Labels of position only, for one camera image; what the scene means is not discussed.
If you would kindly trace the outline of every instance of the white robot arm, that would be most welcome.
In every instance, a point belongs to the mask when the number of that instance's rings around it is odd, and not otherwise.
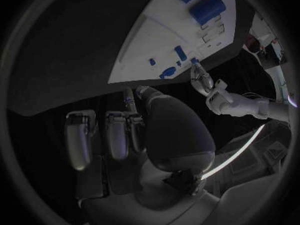
[[[226,91],[227,84],[218,80],[213,86],[211,76],[193,60],[191,68],[192,86],[206,98],[207,107],[217,115],[243,117],[252,115],[257,119],[275,119],[289,122],[289,106],[283,103],[270,102],[266,98],[250,99],[245,96]]]

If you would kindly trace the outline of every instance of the glowing light strip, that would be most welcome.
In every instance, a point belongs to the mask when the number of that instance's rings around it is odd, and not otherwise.
[[[207,179],[211,175],[214,175],[224,167],[226,167],[228,164],[230,164],[233,160],[235,160],[239,155],[242,154],[254,141],[254,139],[257,138],[257,136],[260,134],[260,132],[263,130],[265,125],[262,125],[257,129],[257,131],[253,134],[253,136],[246,142],[244,146],[242,146],[235,154],[233,154],[230,158],[228,158],[225,162],[221,163],[219,166],[215,167],[214,169],[208,171],[207,173],[203,174],[201,177],[201,180]]]
[[[295,108],[298,108],[297,104],[290,98],[290,95],[287,96],[288,102]]]

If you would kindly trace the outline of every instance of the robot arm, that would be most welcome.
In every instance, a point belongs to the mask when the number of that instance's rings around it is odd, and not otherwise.
[[[206,96],[206,105],[217,115],[243,117],[252,115],[257,119],[275,119],[289,122],[289,106],[283,103],[270,102],[265,98],[249,99],[245,96],[226,91],[227,84],[218,80],[214,88],[212,78],[199,61],[192,61],[191,84],[202,95]]]

